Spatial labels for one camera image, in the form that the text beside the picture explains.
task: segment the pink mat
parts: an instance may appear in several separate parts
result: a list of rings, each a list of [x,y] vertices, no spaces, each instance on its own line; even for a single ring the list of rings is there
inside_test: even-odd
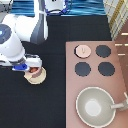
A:
[[[81,59],[74,54],[78,45],[87,45],[91,48],[91,55]],[[111,55],[107,58],[96,54],[96,47],[107,45],[111,48]],[[87,62],[91,67],[88,76],[81,77],[75,73],[75,65],[78,62]],[[110,62],[115,67],[112,76],[102,76],[98,71],[101,62]],[[66,128],[90,128],[81,121],[76,112],[76,98],[80,91],[86,87],[100,87],[106,90],[119,103],[125,99],[126,87],[122,76],[122,70],[117,55],[114,41],[76,41],[66,43]],[[107,128],[128,128],[128,111],[116,112],[113,122]]]

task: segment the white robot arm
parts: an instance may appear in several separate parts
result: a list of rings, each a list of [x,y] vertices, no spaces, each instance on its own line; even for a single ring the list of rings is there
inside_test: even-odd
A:
[[[43,43],[48,37],[44,0],[34,0],[35,17],[7,14],[0,24],[0,65],[12,70],[29,71],[41,67],[38,55],[25,54],[21,41]]]

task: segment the bowl rim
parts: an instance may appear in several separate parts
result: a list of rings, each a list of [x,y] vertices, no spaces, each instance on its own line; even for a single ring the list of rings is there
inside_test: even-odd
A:
[[[96,126],[96,125],[91,125],[91,124],[89,124],[89,123],[86,122],[86,121],[82,118],[82,116],[80,115],[79,109],[78,109],[78,101],[79,101],[79,98],[80,98],[80,96],[81,96],[85,91],[87,91],[87,90],[89,90],[89,89],[98,89],[98,90],[101,90],[101,91],[105,92],[105,93],[110,97],[111,101],[112,101],[113,104],[114,104],[113,98],[112,98],[111,95],[110,95],[107,91],[105,91],[104,89],[102,89],[102,88],[100,88],[100,87],[87,87],[87,88],[83,89],[82,91],[80,91],[80,93],[78,94],[77,99],[76,99],[76,111],[77,111],[77,114],[78,114],[79,118],[80,118],[85,124],[87,124],[87,125],[90,126],[90,127],[94,127],[94,128],[102,128],[102,127],[106,127],[106,126],[110,125],[110,124],[112,123],[112,121],[114,120],[114,118],[115,118],[116,109],[113,110],[113,111],[114,111],[114,112],[113,112],[113,116],[112,116],[112,118],[110,119],[110,121],[107,122],[107,123],[104,124],[104,125],[101,125],[101,126]]]

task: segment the blue light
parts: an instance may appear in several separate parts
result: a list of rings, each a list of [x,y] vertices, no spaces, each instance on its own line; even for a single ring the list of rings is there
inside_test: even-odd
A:
[[[2,33],[3,33],[3,32],[2,32],[2,31],[0,31],[0,35],[2,35]]]

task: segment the white bowl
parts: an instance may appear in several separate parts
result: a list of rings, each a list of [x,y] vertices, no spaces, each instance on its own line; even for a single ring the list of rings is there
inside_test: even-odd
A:
[[[113,98],[99,87],[82,90],[76,100],[76,110],[80,119],[91,127],[106,127],[114,119],[116,109],[111,109]]]

